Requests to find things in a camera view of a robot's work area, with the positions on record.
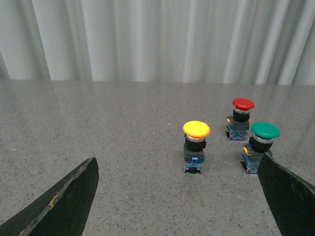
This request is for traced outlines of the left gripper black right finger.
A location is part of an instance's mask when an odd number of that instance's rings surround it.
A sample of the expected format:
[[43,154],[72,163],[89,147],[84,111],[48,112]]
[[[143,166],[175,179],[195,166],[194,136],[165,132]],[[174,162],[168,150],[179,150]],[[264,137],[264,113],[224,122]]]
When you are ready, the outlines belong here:
[[283,236],[315,234],[315,187],[264,153],[257,174]]

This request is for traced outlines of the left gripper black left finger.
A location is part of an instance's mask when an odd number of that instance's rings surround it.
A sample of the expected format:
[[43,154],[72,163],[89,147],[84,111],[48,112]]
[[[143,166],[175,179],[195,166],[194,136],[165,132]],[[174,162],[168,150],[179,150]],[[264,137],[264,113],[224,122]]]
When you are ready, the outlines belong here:
[[96,158],[82,162],[0,226],[2,236],[82,235],[99,181]]

